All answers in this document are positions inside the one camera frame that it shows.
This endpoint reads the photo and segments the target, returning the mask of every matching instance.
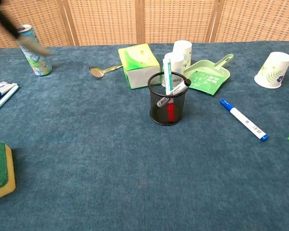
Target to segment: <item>woven screen panel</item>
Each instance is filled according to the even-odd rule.
[[[204,42],[214,0],[144,0],[147,43]]]
[[[289,0],[225,0],[216,42],[289,40]]]
[[[135,0],[67,0],[79,45],[136,43]]]
[[[5,0],[0,9],[16,25],[31,24],[43,46],[69,46],[55,0]],[[0,24],[0,48],[18,47]]]

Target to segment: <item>green dustpan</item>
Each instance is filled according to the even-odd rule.
[[[218,88],[230,77],[230,72],[223,66],[233,59],[228,54],[217,63],[200,60],[184,70],[184,76],[191,80],[189,88],[214,95]]]

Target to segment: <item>white marker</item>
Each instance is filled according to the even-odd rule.
[[[235,118],[237,118],[245,127],[247,127],[258,139],[266,141],[268,135],[257,127],[253,122],[247,119],[242,113],[240,113],[233,105],[228,103],[225,99],[221,99],[221,105],[223,105]]]
[[[9,90],[8,93],[5,94],[5,96],[3,96],[2,99],[0,99],[0,108],[4,105],[5,102],[7,102],[7,100],[15,93],[15,91],[17,91],[18,89],[18,85],[15,85],[12,89]]]
[[[183,92],[186,88],[188,88],[191,84],[192,84],[191,80],[185,79],[185,80],[182,81],[178,86],[176,86],[176,87],[169,93],[169,95],[179,94],[179,93]],[[165,105],[165,103],[167,103],[167,102],[169,101],[169,99],[170,99],[170,98],[168,98],[168,97],[163,97],[163,98],[161,98],[161,99],[157,102],[157,106],[158,106],[158,107],[162,107],[163,105]]]

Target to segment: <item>yellow sponge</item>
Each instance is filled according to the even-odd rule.
[[[16,188],[14,167],[11,149],[0,142],[0,197],[3,197]]]

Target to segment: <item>black mesh pencil holder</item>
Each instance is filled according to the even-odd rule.
[[[175,88],[186,78],[176,72],[171,72],[172,86]],[[150,117],[160,125],[170,126],[180,122],[188,88],[175,95],[166,95],[164,72],[154,74],[148,80],[150,89]]]

